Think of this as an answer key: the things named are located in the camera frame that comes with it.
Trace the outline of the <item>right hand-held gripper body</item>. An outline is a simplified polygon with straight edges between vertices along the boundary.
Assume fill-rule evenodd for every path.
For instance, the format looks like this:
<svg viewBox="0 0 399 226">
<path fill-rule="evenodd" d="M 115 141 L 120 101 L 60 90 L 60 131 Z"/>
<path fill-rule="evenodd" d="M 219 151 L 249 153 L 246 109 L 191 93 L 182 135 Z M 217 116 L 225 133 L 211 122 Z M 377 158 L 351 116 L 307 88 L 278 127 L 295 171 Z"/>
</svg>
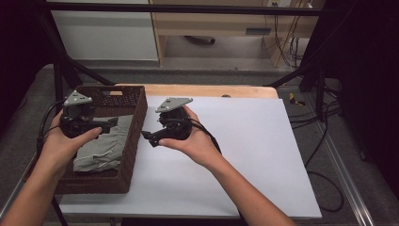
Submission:
<svg viewBox="0 0 399 226">
<path fill-rule="evenodd" d="M 156 134 L 157 138 L 184 140 L 189 137 L 191 125 L 184 106 L 192 101 L 192 98 L 167 97 L 155 109 L 155 112 L 159 113 L 159 122 L 163 125 L 163 129 Z"/>
</svg>

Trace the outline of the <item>aluminium floor rail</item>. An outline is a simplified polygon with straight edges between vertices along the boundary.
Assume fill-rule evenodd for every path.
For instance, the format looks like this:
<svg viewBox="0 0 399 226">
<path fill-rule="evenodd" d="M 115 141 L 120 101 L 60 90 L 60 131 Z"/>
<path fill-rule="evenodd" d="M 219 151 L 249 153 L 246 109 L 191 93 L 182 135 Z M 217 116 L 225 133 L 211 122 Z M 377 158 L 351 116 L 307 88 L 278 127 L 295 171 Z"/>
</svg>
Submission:
<svg viewBox="0 0 399 226">
<path fill-rule="evenodd" d="M 352 211 L 358 221 L 359 226 L 375 226 L 375 222 L 366 206 L 358 187 L 353 180 L 348 168 L 341 158 L 338 149 L 329 132 L 327 126 L 322 122 L 316 123 L 320 132 L 325 136 L 324 141 L 327 146 L 327 154 L 330 162 L 336 172 L 336 175 L 343 188 L 343 192 L 352 208 Z"/>
</svg>

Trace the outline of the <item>white cabinet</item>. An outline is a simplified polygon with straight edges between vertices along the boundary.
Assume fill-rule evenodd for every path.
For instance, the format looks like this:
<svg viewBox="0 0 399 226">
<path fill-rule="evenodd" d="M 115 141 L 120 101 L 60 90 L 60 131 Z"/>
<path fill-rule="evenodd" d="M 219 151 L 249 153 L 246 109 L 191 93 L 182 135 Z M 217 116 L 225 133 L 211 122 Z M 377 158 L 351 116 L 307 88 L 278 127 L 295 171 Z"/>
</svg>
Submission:
<svg viewBox="0 0 399 226">
<path fill-rule="evenodd" d="M 67 53 L 82 60 L 157 60 L 149 13 L 53 11 Z"/>
</svg>

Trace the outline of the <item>gray pants with white piping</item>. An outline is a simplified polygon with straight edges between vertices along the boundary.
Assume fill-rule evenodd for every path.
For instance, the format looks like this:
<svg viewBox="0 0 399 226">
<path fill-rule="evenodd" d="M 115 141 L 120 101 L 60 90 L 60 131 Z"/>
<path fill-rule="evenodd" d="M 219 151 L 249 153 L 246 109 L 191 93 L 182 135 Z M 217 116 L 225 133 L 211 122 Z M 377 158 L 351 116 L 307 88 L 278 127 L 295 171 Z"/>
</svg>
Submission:
<svg viewBox="0 0 399 226">
<path fill-rule="evenodd" d="M 74 172 L 118 170 L 129 134 L 132 115 L 119 116 L 116 126 L 81 147 L 73 160 Z"/>
</svg>

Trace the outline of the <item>person's left hand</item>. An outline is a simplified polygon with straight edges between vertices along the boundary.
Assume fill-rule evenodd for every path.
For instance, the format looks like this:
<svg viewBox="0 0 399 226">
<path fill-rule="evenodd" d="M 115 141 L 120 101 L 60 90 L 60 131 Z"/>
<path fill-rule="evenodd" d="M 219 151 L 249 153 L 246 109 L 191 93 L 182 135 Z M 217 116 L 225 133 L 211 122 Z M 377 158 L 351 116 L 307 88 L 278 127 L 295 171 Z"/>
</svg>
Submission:
<svg viewBox="0 0 399 226">
<path fill-rule="evenodd" d="M 51 130 L 45 139 L 39 161 L 40 166 L 44 167 L 46 172 L 57 176 L 63 173 L 68 163 L 82 146 L 95 139 L 102 132 L 101 127 L 96 127 L 78 137 L 66 137 L 59 128 L 62 113 L 63 111 L 60 111 L 51 122 Z"/>
</svg>

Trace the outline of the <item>white table mat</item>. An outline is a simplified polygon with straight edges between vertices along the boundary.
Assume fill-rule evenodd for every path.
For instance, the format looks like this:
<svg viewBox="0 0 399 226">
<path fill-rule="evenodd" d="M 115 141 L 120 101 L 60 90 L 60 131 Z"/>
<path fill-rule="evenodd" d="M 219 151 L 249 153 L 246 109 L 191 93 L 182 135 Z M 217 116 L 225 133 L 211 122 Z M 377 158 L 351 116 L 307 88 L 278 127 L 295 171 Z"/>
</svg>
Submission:
<svg viewBox="0 0 399 226">
<path fill-rule="evenodd" d="M 282 100 L 196 97 L 190 108 L 216 138 L 223 156 L 291 218 L 320 218 Z M 183 153 L 138 142 L 126 194 L 66 195 L 68 216 L 237 218 L 215 177 Z"/>
</svg>

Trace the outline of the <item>brown woven basket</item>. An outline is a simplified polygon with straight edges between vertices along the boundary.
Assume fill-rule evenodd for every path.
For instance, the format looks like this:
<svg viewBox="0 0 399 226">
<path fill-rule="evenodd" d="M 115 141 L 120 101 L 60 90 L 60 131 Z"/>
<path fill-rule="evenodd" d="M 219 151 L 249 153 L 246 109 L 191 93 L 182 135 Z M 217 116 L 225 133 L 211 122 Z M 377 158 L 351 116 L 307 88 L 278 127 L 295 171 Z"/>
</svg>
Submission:
<svg viewBox="0 0 399 226">
<path fill-rule="evenodd" d="M 74 172 L 73 160 L 56 187 L 57 194 L 122 194 L 129 191 L 136 161 L 137 144 L 147 113 L 145 88 L 142 86 L 80 86 L 78 92 L 91 97 L 94 120 L 132 115 L 120 168 L 102 172 Z"/>
</svg>

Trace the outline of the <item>wooden desk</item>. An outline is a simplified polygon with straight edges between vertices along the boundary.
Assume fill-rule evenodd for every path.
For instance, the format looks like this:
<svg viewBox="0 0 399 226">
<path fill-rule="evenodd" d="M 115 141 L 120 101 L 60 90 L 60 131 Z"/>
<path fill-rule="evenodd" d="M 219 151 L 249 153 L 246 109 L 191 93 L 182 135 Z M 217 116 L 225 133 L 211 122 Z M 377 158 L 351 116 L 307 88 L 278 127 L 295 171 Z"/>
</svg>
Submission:
<svg viewBox="0 0 399 226">
<path fill-rule="evenodd" d="M 206 5 L 265 8 L 304 8 L 311 0 L 149 0 L 152 5 Z M 160 48 L 167 36 L 261 37 L 272 65 L 288 59 L 294 38 L 307 39 L 317 23 L 312 16 L 154 13 Z"/>
</svg>

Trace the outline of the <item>black curtain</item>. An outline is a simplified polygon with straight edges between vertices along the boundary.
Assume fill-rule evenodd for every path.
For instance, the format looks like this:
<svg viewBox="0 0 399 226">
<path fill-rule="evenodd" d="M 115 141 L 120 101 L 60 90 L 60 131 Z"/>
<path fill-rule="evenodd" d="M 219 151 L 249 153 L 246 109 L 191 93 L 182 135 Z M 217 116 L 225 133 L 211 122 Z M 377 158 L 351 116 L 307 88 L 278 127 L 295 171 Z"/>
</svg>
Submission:
<svg viewBox="0 0 399 226">
<path fill-rule="evenodd" d="M 37 72 L 51 62 L 34 27 L 30 0 L 0 0 L 0 135 Z"/>
<path fill-rule="evenodd" d="M 306 56 L 341 82 L 347 123 L 399 198 L 399 0 L 326 0 Z"/>
</svg>

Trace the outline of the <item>person's right hand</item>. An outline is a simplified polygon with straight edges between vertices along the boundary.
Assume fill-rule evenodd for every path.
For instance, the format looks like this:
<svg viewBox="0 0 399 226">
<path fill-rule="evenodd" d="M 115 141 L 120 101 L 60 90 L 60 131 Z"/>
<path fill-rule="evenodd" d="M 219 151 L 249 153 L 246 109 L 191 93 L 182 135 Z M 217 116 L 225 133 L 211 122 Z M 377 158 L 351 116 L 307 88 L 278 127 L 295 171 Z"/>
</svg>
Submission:
<svg viewBox="0 0 399 226">
<path fill-rule="evenodd" d="M 190 136 L 185 140 L 163 138 L 159 140 L 159 144 L 186 154 L 208 170 L 220 168 L 226 163 L 226 159 L 217 150 L 211 138 L 201 129 L 198 116 L 187 105 L 184 106 L 184 110 L 189 121 L 193 123 Z"/>
</svg>

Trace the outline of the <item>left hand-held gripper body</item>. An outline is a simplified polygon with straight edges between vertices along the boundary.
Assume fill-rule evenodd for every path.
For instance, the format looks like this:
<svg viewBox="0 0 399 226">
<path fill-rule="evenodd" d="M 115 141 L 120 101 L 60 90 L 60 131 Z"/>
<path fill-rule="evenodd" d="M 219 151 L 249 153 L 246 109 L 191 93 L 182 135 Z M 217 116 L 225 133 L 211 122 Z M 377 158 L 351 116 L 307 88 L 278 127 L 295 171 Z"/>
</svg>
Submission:
<svg viewBox="0 0 399 226">
<path fill-rule="evenodd" d="M 59 127 L 66 137 L 78 137 L 85 132 L 102 127 L 101 121 L 94 120 L 95 107 L 91 97 L 74 90 L 63 103 Z"/>
</svg>

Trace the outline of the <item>black horizontal frame bar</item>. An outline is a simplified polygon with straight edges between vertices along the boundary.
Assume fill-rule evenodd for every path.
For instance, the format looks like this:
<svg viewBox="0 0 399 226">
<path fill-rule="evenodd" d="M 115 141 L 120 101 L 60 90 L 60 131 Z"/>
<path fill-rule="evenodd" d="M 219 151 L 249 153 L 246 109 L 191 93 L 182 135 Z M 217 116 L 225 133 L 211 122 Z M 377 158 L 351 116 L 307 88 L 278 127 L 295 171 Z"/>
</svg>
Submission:
<svg viewBox="0 0 399 226">
<path fill-rule="evenodd" d="M 238 15 L 285 15 L 322 16 L 323 9 L 311 8 L 255 8 L 234 6 L 202 5 L 146 5 L 146 4 L 106 4 L 106 3 L 67 3 L 45 2 L 41 4 L 49 10 L 104 11 L 104 12 L 155 12 L 155 13 L 198 13 L 198 14 L 238 14 Z"/>
</svg>

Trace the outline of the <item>yellow and black clamp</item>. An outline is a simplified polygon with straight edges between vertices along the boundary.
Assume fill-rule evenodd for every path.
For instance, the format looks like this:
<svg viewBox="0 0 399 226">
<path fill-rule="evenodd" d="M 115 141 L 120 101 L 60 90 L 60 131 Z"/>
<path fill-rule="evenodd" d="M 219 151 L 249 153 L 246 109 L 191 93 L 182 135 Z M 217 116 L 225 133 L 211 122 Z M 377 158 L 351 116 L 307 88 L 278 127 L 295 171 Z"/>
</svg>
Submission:
<svg viewBox="0 0 399 226">
<path fill-rule="evenodd" d="M 298 101 L 292 92 L 289 93 L 289 102 L 291 105 L 305 105 L 306 104 L 304 101 Z"/>
</svg>

